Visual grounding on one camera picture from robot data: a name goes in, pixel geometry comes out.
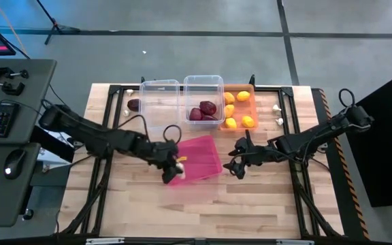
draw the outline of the orange plastic container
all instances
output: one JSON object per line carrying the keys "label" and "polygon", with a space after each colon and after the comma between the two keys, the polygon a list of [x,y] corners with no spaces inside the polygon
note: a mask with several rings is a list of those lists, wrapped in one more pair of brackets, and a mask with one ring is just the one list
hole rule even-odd
{"label": "orange plastic container", "polygon": [[[226,127],[225,122],[220,125],[221,131],[245,131],[246,129],[253,130],[258,128],[258,115],[257,115],[257,107],[255,103],[255,90],[253,85],[251,84],[225,84],[225,93],[230,92],[234,98],[235,102],[234,105],[234,113],[232,114],[232,118],[234,118],[235,122],[237,123],[237,129],[228,129]],[[237,100],[237,94],[247,91],[250,93],[250,97],[248,100],[240,102]],[[255,125],[252,128],[246,128],[242,124],[243,116],[250,116]]]}

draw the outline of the concrete floor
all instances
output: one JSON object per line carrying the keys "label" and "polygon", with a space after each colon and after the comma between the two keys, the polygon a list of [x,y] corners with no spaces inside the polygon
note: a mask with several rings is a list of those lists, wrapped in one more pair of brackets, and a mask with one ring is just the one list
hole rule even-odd
{"label": "concrete floor", "polygon": [[[42,3],[61,24],[83,30],[279,33],[288,26],[291,33],[318,37],[288,37],[289,46],[283,37],[258,37],[255,33],[249,34],[253,37],[207,36],[212,33],[197,37],[57,35],[45,46],[45,35],[20,35],[32,58],[58,61],[53,87],[80,114],[92,83],[139,82],[141,76],[147,80],[183,81],[191,74],[218,74],[226,83],[245,83],[255,74],[257,84],[290,85],[291,74],[297,72],[300,85],[325,90],[333,113],[342,107],[337,96],[341,88],[350,88],[360,100],[392,79],[392,36],[385,35],[392,34],[392,1],[388,0],[284,0],[287,25],[280,20],[276,0]],[[51,26],[34,0],[0,0],[0,5],[15,29],[43,30]],[[0,27],[6,26],[0,15]],[[316,33],[328,33],[327,37],[332,38]],[[353,33],[365,35],[352,38]],[[18,44],[13,35],[5,36]],[[69,92],[66,86],[78,89]],[[56,101],[54,95],[48,97]],[[343,147],[371,239],[392,242],[392,207],[370,207],[345,139]],[[30,206],[36,207],[37,218],[0,229],[0,239],[51,234],[62,193],[56,189],[36,190]]]}

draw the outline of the mouse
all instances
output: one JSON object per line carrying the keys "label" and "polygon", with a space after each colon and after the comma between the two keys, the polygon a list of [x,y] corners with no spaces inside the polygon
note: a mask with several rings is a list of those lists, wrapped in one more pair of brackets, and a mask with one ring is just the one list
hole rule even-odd
{"label": "mouse", "polygon": [[22,164],[24,163],[25,152],[22,149],[16,149],[8,154],[4,164],[4,176],[8,180],[14,180],[19,177],[22,171]]}

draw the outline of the wooden tabletop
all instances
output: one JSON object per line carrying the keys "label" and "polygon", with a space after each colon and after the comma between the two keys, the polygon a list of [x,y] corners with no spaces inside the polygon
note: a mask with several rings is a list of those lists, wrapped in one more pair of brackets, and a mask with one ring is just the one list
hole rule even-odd
{"label": "wooden tabletop", "polygon": [[[96,123],[102,122],[109,86],[110,84],[92,85],[85,118]],[[303,131],[315,126],[318,120],[310,87],[294,86],[293,91],[300,129]],[[283,134],[282,127],[275,122],[279,115],[272,112],[272,106],[279,104],[278,96],[268,92],[256,92],[255,95],[259,128],[251,133],[251,137],[256,145],[266,145],[268,139]],[[135,98],[138,98],[137,91],[130,97]],[[123,105],[128,100],[125,95]],[[113,121],[115,105],[114,101],[110,122]],[[289,110],[287,113],[290,131],[293,132],[291,113]],[[120,122],[126,119],[128,118],[122,114]],[[137,119],[125,125],[124,129],[142,131],[141,125]],[[244,133],[216,129],[195,131],[184,122],[180,126],[183,131],[182,141],[212,135],[222,163],[231,160],[227,153],[234,149],[235,141],[244,136]],[[160,133],[149,133],[152,141],[162,140]],[[79,149],[74,161],[85,156],[85,149]],[[317,153],[315,159],[327,164],[323,154]],[[59,214],[61,229],[68,226],[86,201],[93,161],[94,159],[86,160],[71,169]],[[337,232],[343,233],[330,173],[312,161],[308,171],[317,208]],[[287,162],[249,167],[243,180],[231,176],[224,169],[218,178],[200,180],[186,186],[164,185],[161,174],[161,170],[149,167],[139,159],[114,154],[103,213],[102,236],[300,237]],[[96,205],[93,207],[89,230],[93,227],[95,210]],[[311,232],[308,209],[305,208],[304,213],[308,231]]]}

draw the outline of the black metal frame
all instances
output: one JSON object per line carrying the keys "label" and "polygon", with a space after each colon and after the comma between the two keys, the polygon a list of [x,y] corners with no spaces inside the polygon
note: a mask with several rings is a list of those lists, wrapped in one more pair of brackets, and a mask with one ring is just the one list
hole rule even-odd
{"label": "black metal frame", "polygon": [[[256,92],[275,92],[278,94],[278,100],[279,100],[280,108],[282,110],[281,111],[282,119],[284,120],[284,124],[283,124],[284,134],[290,133],[289,123],[288,123],[287,113],[286,113],[287,107],[284,102],[284,98],[285,98],[285,96],[287,96],[288,100],[289,100],[289,104],[290,104],[291,117],[293,119],[294,131],[295,131],[295,133],[300,132],[299,121],[297,118],[297,112],[296,112],[295,101],[294,101],[293,89],[290,86],[283,86],[283,87],[255,86],[255,76],[254,75],[252,75],[252,77],[250,78],[249,84],[254,85]],[[137,90],[139,90],[139,86],[137,86],[137,85],[111,85],[109,87],[107,103],[105,105],[105,112],[103,115],[103,125],[108,125],[108,123],[109,123],[112,101],[113,101],[114,96],[117,95],[118,97],[117,97],[116,111],[114,114],[114,121],[113,121],[113,127],[117,127],[117,125],[119,124],[123,96],[124,96],[124,93],[127,89],[133,89],[133,90],[137,91]],[[80,233],[89,233],[87,231],[87,229],[88,229],[88,224],[89,224],[89,220],[90,220],[91,207],[93,206],[93,203],[96,201],[96,198],[99,198],[99,203],[98,203],[97,213],[96,213],[96,218],[95,218],[95,225],[94,225],[92,231],[90,232],[91,234],[99,235],[99,232],[101,230],[101,222],[102,222],[102,216],[103,216],[103,209],[104,209],[104,205],[105,205],[108,180],[110,178],[112,157],[113,156],[109,156],[106,159],[105,170],[104,170],[101,182],[98,186],[97,186],[97,180],[99,177],[99,167],[100,167],[103,159],[96,158],[95,164],[93,166],[90,186],[88,189],[86,205],[82,208],[80,213],[72,221],[72,223],[69,225],[69,227],[63,231],[63,233],[75,233],[75,231],[77,230],[79,225],[81,225]],[[289,167],[290,167],[291,179],[293,182],[293,192],[294,192],[294,196],[295,196],[295,205],[296,205],[296,210],[297,210],[297,221],[299,223],[300,235],[301,235],[301,238],[309,237],[310,234],[308,233],[308,230],[306,229],[304,211],[303,211],[303,207],[301,204],[301,195],[299,193],[299,187],[297,186],[297,183],[299,180],[297,177],[295,163],[293,161],[289,161]],[[308,195],[311,203],[309,200],[304,200],[304,201],[307,205],[311,204],[313,206],[312,191],[310,188],[311,185],[310,185],[310,178],[309,178],[308,170],[306,168],[303,168],[301,172],[302,172],[302,176],[304,179],[304,190],[305,190],[305,193]],[[310,216],[312,219],[312,234],[313,235],[320,235],[319,226],[318,226],[316,217],[314,217],[313,213],[311,213],[311,209],[313,209],[313,208],[310,208]]]}
{"label": "black metal frame", "polygon": [[66,26],[63,26],[63,25],[59,25],[57,23],[57,21],[53,17],[51,17],[51,15],[48,13],[48,10],[46,10],[45,6],[41,3],[41,1],[40,0],[36,0],[36,1],[40,5],[41,9],[45,12],[45,14],[49,18],[49,20],[52,22],[52,28],[51,28],[51,30],[50,30],[50,32],[48,34],[48,37],[46,38],[45,45],[48,45],[48,43],[49,43],[49,41],[51,39],[51,36],[52,36],[52,34],[54,34],[55,30],[57,30],[57,32],[60,35],[63,35],[63,34],[66,34],[66,33],[67,34],[75,34],[75,33],[81,32],[81,30],[79,30],[78,28],[66,27]]}

